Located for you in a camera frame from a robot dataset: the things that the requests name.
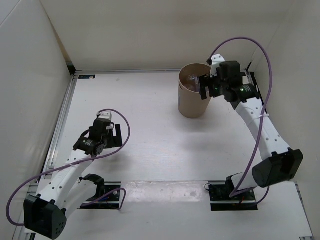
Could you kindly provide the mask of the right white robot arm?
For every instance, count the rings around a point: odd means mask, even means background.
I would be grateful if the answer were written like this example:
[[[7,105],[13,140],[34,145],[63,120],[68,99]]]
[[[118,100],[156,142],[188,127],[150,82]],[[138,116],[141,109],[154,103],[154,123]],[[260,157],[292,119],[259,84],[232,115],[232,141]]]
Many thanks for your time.
[[[253,84],[244,84],[237,61],[221,56],[210,60],[210,73],[198,78],[202,100],[223,96],[243,119],[256,144],[253,155],[260,153],[261,162],[249,161],[244,172],[226,178],[224,193],[230,200],[257,187],[267,188],[292,180],[304,158],[299,149],[292,149],[280,136],[265,110],[265,103]]]

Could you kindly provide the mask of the clear plastic bottle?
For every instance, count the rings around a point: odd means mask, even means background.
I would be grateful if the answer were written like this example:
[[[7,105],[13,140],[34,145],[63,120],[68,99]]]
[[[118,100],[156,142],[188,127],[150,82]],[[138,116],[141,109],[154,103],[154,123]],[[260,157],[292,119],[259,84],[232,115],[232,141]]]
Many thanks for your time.
[[[191,74],[191,75],[187,75],[185,78],[185,83],[186,84],[195,84],[198,85],[199,84],[199,77],[195,74]]]

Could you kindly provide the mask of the blue label plastic bottle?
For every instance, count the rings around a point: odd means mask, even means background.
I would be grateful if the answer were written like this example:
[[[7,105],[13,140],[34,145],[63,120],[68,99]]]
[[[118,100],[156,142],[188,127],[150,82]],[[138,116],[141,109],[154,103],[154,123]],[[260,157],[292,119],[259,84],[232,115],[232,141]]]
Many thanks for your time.
[[[196,92],[198,93],[200,91],[200,86],[198,83],[194,82],[194,81],[191,81],[191,82],[187,82],[185,85],[185,88],[189,91],[192,91],[192,92]]]

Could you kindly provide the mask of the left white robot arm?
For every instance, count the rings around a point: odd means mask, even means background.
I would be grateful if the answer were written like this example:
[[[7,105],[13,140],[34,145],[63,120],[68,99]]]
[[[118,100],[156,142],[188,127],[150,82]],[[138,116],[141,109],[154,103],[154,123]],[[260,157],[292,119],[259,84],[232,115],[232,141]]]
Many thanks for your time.
[[[51,240],[57,239],[66,227],[67,218],[76,209],[106,194],[105,180],[101,176],[83,176],[83,172],[103,150],[122,145],[120,124],[114,124],[109,118],[96,118],[73,146],[65,169],[59,170],[37,195],[28,195],[24,200],[25,228]]]

